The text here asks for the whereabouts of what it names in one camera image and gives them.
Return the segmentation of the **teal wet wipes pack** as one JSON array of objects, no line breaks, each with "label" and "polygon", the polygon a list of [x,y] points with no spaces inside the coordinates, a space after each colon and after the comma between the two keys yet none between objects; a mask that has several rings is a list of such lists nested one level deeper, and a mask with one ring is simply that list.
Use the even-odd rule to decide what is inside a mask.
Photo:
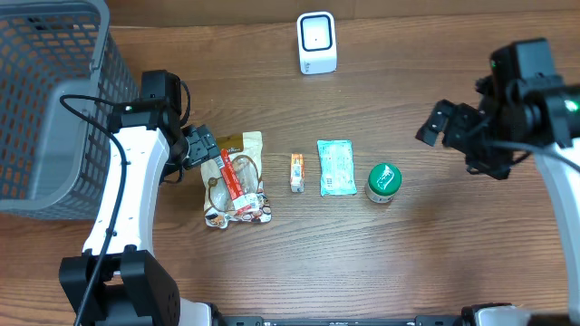
[{"label": "teal wet wipes pack", "polygon": [[348,139],[318,140],[321,196],[355,195],[353,144]]}]

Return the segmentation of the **white brown snack bag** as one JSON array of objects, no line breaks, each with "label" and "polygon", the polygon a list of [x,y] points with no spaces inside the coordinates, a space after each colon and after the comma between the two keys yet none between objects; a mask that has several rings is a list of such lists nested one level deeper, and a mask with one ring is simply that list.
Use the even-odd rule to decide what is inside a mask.
[{"label": "white brown snack bag", "polygon": [[262,180],[262,133],[250,131],[224,136],[217,139],[217,145],[220,150],[227,150],[242,190],[251,199],[252,208],[245,214],[237,213],[220,173],[221,160],[214,158],[201,166],[206,224],[225,229],[231,223],[268,223],[272,218],[272,209]]}]

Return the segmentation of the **green lid jar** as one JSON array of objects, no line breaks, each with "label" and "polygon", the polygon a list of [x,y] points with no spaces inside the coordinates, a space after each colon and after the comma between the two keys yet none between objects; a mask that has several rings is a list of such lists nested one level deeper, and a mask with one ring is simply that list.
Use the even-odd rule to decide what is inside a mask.
[{"label": "green lid jar", "polygon": [[390,203],[402,183],[400,170],[391,163],[376,165],[370,172],[365,185],[366,196],[374,203]]}]

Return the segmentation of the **red white snack bar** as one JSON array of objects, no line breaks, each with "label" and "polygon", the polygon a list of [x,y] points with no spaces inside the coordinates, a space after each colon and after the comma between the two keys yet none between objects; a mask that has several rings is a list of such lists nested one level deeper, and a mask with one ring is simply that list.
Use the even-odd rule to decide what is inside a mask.
[{"label": "red white snack bar", "polygon": [[251,199],[247,197],[242,190],[241,184],[239,183],[226,149],[220,150],[219,158],[221,160],[219,163],[220,173],[226,183],[226,187],[228,193],[230,194],[234,209],[238,214],[245,214],[246,212],[249,212],[252,208]]}]

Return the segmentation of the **orange tissue pack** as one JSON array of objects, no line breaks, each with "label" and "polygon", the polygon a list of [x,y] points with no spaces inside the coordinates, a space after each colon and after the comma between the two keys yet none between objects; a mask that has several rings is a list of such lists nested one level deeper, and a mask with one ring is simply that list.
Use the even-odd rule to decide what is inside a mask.
[{"label": "orange tissue pack", "polygon": [[302,154],[293,153],[291,156],[290,188],[293,193],[305,191],[305,162]]}]

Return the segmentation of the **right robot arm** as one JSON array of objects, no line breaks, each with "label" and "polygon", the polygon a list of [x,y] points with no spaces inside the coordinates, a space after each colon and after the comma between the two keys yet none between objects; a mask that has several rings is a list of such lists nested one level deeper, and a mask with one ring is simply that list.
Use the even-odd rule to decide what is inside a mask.
[{"label": "right robot arm", "polygon": [[471,175],[508,178],[532,157],[546,185],[565,257],[564,314],[532,312],[511,303],[466,306],[457,325],[576,325],[579,322],[579,87],[556,72],[547,39],[513,42],[489,56],[491,74],[476,83],[477,108],[441,100],[416,138],[440,139],[465,156]]}]

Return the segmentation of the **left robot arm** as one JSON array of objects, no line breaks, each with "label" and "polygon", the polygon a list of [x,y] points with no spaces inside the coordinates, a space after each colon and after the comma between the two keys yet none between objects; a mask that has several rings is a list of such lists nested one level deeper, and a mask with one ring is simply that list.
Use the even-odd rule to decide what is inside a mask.
[{"label": "left robot arm", "polygon": [[160,184],[217,158],[206,126],[189,125],[188,86],[165,70],[141,75],[140,97],[105,101],[111,155],[99,213],[82,249],[66,257],[59,281],[77,325],[218,325],[210,303],[181,297],[153,251]]}]

